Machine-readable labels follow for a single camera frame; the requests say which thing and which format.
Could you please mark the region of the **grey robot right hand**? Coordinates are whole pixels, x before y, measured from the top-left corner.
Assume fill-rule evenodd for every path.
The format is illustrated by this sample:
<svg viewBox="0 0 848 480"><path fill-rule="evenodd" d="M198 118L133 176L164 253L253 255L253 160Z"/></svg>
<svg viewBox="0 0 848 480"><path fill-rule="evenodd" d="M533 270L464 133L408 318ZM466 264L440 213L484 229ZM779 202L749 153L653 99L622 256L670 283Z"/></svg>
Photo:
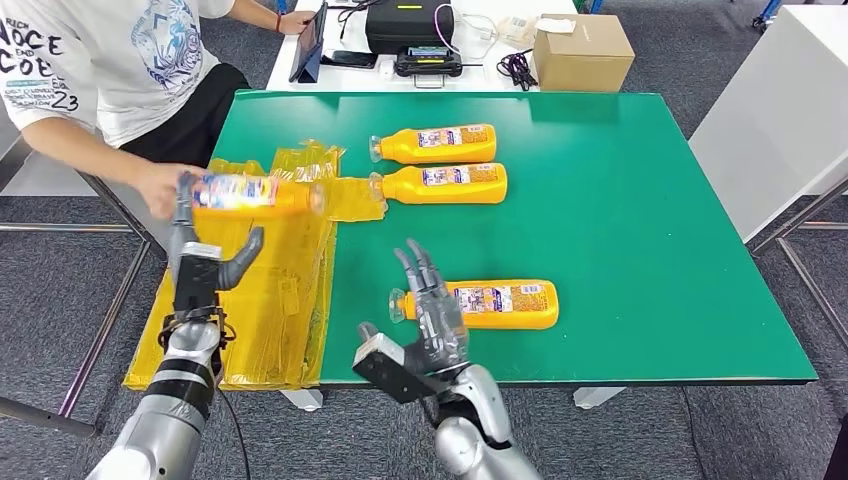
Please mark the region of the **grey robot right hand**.
<svg viewBox="0 0 848 480"><path fill-rule="evenodd" d="M458 301L449 292L430 254L412 238L406 244L414 260L402 248L396 248L394 254L413 294L418 336L414 342L400 346L373 324L361 323L363 341L354 355L353 370L363 378L369 376L365 361L373 356L414 375L441 374L468 363L469 335Z"/></svg>

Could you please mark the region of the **person's right hand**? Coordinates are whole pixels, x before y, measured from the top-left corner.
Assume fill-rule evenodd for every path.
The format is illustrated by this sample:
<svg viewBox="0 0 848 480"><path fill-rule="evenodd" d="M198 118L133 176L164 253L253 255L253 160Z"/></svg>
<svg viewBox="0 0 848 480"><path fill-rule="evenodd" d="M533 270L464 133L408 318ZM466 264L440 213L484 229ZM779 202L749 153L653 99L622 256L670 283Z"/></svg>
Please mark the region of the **person's right hand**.
<svg viewBox="0 0 848 480"><path fill-rule="evenodd" d="M154 218L170 219L176 208L179 179L184 173L202 176L205 169L171 163L146 162L132 186L141 194Z"/></svg>

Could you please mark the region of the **person's left hand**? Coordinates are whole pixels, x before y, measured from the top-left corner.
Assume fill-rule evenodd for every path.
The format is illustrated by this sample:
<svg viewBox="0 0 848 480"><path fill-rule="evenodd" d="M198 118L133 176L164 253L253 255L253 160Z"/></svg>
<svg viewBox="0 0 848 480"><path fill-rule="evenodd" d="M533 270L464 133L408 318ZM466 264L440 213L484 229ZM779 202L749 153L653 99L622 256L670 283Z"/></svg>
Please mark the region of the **person's left hand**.
<svg viewBox="0 0 848 480"><path fill-rule="evenodd" d="M314 11L293 11L279 14L275 30L284 35L298 35L306 29L315 16Z"/></svg>

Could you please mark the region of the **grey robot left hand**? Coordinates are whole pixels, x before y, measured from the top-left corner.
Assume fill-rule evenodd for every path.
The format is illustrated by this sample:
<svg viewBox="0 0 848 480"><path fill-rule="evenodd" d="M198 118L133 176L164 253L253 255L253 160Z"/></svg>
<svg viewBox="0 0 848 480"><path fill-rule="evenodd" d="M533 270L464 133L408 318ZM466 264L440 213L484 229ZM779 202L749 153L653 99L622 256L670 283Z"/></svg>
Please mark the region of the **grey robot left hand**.
<svg viewBox="0 0 848 480"><path fill-rule="evenodd" d="M177 276L183 247L188 243L198 243L196 235L191 189L198 177L189 171L183 171L176 188L175 210L170 224L170 237L166 245L168 266L173 276ZM256 226L239 252L230 260L222 262L218 270L217 289L234 289L246 274L249 267L260 254L264 245L264 228Z"/></svg>

